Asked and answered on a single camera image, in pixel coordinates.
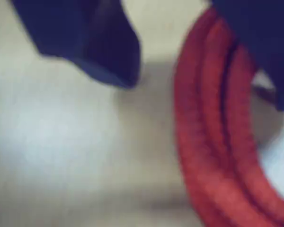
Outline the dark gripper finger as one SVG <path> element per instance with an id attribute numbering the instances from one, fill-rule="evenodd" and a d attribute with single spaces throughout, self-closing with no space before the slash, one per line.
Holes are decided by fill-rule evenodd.
<path id="1" fill-rule="evenodd" d="M 284 0 L 214 0 L 213 6 L 268 74 L 284 111 Z"/>
<path id="2" fill-rule="evenodd" d="M 119 0 L 14 0 L 37 50 L 66 59 L 91 78 L 137 85 L 140 43 Z"/>

